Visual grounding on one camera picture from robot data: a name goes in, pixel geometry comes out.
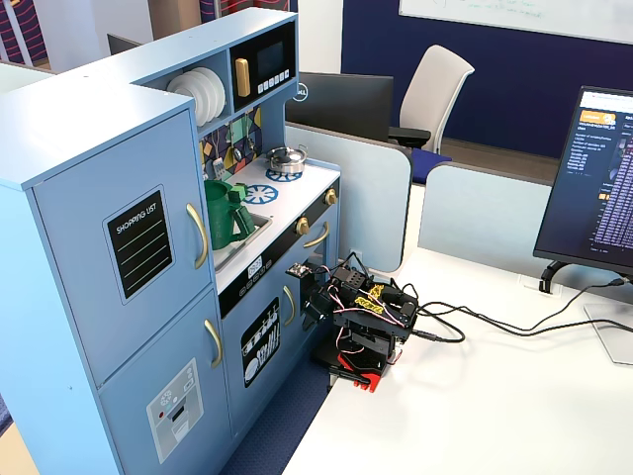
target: green kettle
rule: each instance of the green kettle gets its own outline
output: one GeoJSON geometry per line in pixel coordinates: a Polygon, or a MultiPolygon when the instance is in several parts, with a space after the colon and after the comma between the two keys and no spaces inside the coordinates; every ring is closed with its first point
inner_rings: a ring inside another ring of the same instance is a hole
{"type": "Polygon", "coordinates": [[[207,180],[205,195],[213,250],[246,239],[255,232],[253,220],[241,204],[241,200],[246,196],[245,185],[232,186],[220,180],[207,180]],[[235,223],[239,227],[237,234],[233,233],[235,223]]]}

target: black monitor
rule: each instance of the black monitor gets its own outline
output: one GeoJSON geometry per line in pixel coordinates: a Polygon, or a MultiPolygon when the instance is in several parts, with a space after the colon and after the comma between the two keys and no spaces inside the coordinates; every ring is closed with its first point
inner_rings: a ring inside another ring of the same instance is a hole
{"type": "Polygon", "coordinates": [[[633,274],[633,93],[584,87],[536,257],[633,274]]]}
{"type": "Polygon", "coordinates": [[[125,38],[117,37],[116,35],[108,34],[108,46],[110,47],[110,55],[118,54],[128,49],[136,48],[140,46],[140,43],[133,42],[132,40],[126,40],[125,38]]]}
{"type": "Polygon", "coordinates": [[[286,120],[386,142],[394,78],[302,72],[299,95],[286,103],[286,120]]]}

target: stove burner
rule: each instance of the stove burner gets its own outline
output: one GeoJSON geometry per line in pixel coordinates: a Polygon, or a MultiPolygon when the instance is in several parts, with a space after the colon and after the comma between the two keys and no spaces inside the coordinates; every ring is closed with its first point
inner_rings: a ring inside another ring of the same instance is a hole
{"type": "Polygon", "coordinates": [[[250,185],[246,188],[244,203],[249,205],[265,205],[275,201],[279,191],[270,185],[250,185]]]}
{"type": "Polygon", "coordinates": [[[300,173],[280,173],[279,171],[266,170],[266,177],[272,181],[288,183],[290,181],[298,180],[302,177],[304,172],[300,173]]]}

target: cabinet door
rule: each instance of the cabinet door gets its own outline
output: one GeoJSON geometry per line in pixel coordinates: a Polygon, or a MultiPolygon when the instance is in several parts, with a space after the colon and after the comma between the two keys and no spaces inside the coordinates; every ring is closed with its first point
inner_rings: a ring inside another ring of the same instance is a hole
{"type": "Polygon", "coordinates": [[[265,404],[267,397],[292,369],[297,353],[315,327],[303,330],[299,279],[286,274],[295,262],[305,262],[315,247],[306,242],[322,236],[320,262],[336,261],[338,209],[331,207],[272,267],[222,320],[226,348],[228,405],[233,433],[238,435],[265,404]]]}
{"type": "Polygon", "coordinates": [[[216,473],[231,435],[223,366],[205,327],[207,294],[104,385],[100,398],[126,475],[216,473]]]}
{"type": "MultiPolygon", "coordinates": [[[[270,269],[222,320],[228,407],[233,434],[257,414],[286,374],[279,348],[285,344],[281,322],[283,276],[270,269]]],[[[284,309],[289,313],[290,306],[284,309]]]]}
{"type": "Polygon", "coordinates": [[[315,223],[310,224],[310,232],[302,237],[293,246],[292,250],[275,264],[279,266],[278,275],[282,281],[281,285],[284,286],[284,297],[281,305],[282,314],[289,316],[287,320],[282,322],[281,326],[281,336],[282,341],[284,341],[282,350],[285,360],[294,360],[296,354],[302,350],[306,340],[316,327],[312,325],[309,329],[304,330],[303,306],[305,302],[302,301],[301,297],[301,281],[286,274],[286,270],[295,263],[304,263],[307,260],[313,264],[326,265],[329,268],[333,267],[338,253],[337,231],[338,207],[332,206],[315,223]],[[325,230],[329,230],[329,232],[324,240],[318,244],[305,247],[306,244],[321,238],[325,230]]]}
{"type": "Polygon", "coordinates": [[[196,146],[183,112],[35,188],[97,385],[211,282],[196,146]]]}

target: shopping list sign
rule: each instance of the shopping list sign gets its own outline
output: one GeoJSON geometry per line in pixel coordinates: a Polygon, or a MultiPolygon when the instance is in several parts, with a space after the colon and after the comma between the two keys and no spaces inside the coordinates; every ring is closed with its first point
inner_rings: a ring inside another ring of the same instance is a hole
{"type": "Polygon", "coordinates": [[[158,275],[173,258],[160,190],[108,223],[126,299],[158,275]]]}

